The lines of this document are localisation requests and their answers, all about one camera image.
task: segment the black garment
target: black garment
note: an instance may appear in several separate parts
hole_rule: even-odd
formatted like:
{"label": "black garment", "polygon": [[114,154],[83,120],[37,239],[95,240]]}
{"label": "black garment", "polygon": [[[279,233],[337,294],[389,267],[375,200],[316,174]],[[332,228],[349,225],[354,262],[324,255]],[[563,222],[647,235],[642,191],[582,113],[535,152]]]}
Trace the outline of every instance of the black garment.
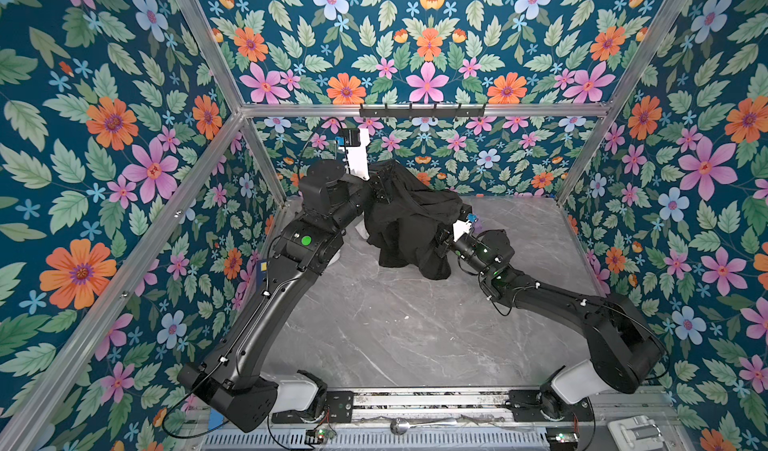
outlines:
{"label": "black garment", "polygon": [[370,165],[391,202],[377,199],[366,209],[368,243],[381,249],[379,265],[415,264],[428,279],[446,279],[451,267],[436,254],[438,225],[458,219],[462,199],[453,191],[434,191],[395,160]]}

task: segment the light blue flower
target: light blue flower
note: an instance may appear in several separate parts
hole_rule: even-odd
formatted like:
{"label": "light blue flower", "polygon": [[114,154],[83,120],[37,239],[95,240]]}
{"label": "light blue flower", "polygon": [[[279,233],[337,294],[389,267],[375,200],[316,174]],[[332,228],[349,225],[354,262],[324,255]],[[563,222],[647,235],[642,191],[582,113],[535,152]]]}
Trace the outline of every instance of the light blue flower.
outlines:
{"label": "light blue flower", "polygon": [[453,14],[456,12],[456,2],[446,2],[446,8],[442,11],[443,14],[447,14],[448,18],[453,16]]}
{"label": "light blue flower", "polygon": [[246,11],[248,11],[248,4],[249,4],[249,3],[248,3],[247,1],[243,1],[243,0],[237,0],[237,4],[236,4],[235,6],[237,6],[238,8],[240,8],[240,11],[242,11],[243,13],[245,13]]}
{"label": "light blue flower", "polygon": [[51,77],[53,79],[49,81],[48,84],[51,86],[57,86],[59,92],[64,92],[64,89],[67,89],[67,90],[72,89],[72,87],[69,84],[67,84],[67,81],[69,81],[69,76],[62,75],[62,77],[60,78],[55,71],[52,71]]}
{"label": "light blue flower", "polygon": [[139,434],[139,423],[131,423],[128,425],[128,432],[123,436],[123,439],[133,441],[136,435]]}
{"label": "light blue flower", "polygon": [[98,183],[94,183],[92,188],[85,190],[85,194],[94,197],[94,203],[98,203],[101,199],[105,199],[104,192],[107,188],[102,188]]}
{"label": "light blue flower", "polygon": [[27,312],[34,314],[34,312],[37,311],[39,307],[45,307],[47,305],[47,303],[44,301],[46,294],[48,293],[38,294],[35,290],[31,290],[29,292],[29,299],[22,301],[18,305],[19,307],[29,307]]}
{"label": "light blue flower", "polygon": [[29,219],[29,216],[34,216],[36,218],[40,217],[40,213],[35,211],[35,210],[40,209],[40,205],[33,205],[32,204],[32,200],[29,199],[29,198],[24,200],[24,206],[16,205],[16,207],[14,209],[16,211],[18,211],[18,212],[23,212],[24,213],[24,220],[25,221]]}
{"label": "light blue flower", "polygon": [[176,121],[176,118],[170,114],[170,110],[166,110],[165,114],[163,115],[163,120],[165,120],[165,124],[173,125],[174,121]]}
{"label": "light blue flower", "polygon": [[93,225],[89,222],[83,222],[83,227],[85,228],[85,231],[80,233],[80,237],[86,237],[88,236],[88,239],[91,241],[94,240],[94,235],[101,235],[101,229],[98,229],[99,222],[94,222]]}
{"label": "light blue flower", "polygon": [[221,9],[221,5],[218,1],[209,1],[208,5],[210,6],[209,11],[211,13],[216,13],[216,16],[221,16],[221,14],[224,12],[224,10]]}
{"label": "light blue flower", "polygon": [[417,14],[421,13],[421,11],[418,10],[418,3],[417,2],[408,2],[408,9],[406,10],[406,13],[411,14],[411,18],[416,16]]}
{"label": "light blue flower", "polygon": [[75,66],[77,66],[74,69],[74,72],[78,74],[82,74],[84,78],[88,78],[88,75],[91,74],[91,72],[93,72],[93,70],[88,68],[88,61],[85,61],[85,60],[81,61],[81,60],[78,60],[77,58],[74,58],[72,62],[74,63]]}

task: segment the marble surface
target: marble surface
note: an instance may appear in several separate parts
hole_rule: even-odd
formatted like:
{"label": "marble surface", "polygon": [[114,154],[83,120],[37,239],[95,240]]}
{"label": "marble surface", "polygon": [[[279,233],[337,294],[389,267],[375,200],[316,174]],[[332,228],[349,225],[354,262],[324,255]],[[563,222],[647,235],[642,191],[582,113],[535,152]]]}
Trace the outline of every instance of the marble surface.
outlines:
{"label": "marble surface", "polygon": [[[554,200],[465,199],[483,229],[507,230],[515,267],[597,293]],[[586,341],[561,324],[522,310],[499,315],[455,256],[448,280],[429,281],[413,266],[379,267],[379,250],[352,227],[344,239],[340,260],[280,331],[265,371],[307,369],[330,387],[538,385],[588,356]]]}

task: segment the green leaf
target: green leaf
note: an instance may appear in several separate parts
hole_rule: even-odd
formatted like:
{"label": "green leaf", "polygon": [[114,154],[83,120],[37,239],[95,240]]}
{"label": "green leaf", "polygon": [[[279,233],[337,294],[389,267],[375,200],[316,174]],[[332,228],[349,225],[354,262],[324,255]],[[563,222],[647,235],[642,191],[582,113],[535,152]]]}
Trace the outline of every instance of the green leaf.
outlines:
{"label": "green leaf", "polygon": [[3,111],[5,119],[11,122],[11,127],[18,131],[18,135],[22,139],[28,139],[41,152],[45,147],[48,130],[45,128],[45,119],[40,116],[40,110],[24,101],[9,100],[5,103]]}

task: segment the metal spoon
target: metal spoon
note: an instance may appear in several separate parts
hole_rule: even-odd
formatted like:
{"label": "metal spoon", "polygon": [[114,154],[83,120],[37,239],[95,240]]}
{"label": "metal spoon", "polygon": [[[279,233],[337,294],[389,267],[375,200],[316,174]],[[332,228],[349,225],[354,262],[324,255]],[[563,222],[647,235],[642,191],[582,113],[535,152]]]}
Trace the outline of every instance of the metal spoon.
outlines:
{"label": "metal spoon", "polygon": [[439,419],[437,421],[427,421],[426,423],[414,423],[410,424],[408,419],[394,418],[389,424],[389,429],[394,434],[405,434],[412,427],[417,426],[456,426],[458,422],[456,418]]}

